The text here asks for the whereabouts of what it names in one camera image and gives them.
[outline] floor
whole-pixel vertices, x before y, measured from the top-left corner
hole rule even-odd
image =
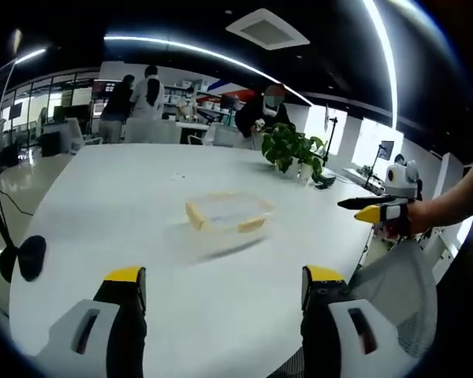
[[[0,189],[11,196],[16,204],[29,213],[34,213],[50,186],[72,159],[72,155],[38,157],[22,161],[18,166],[7,169],[0,175]],[[20,245],[27,230],[30,216],[20,213],[4,195],[1,196],[9,233],[16,245]],[[5,247],[0,236],[0,252]],[[373,239],[364,265],[380,258],[388,246],[379,239]],[[0,275],[0,311],[9,313],[9,283]]]

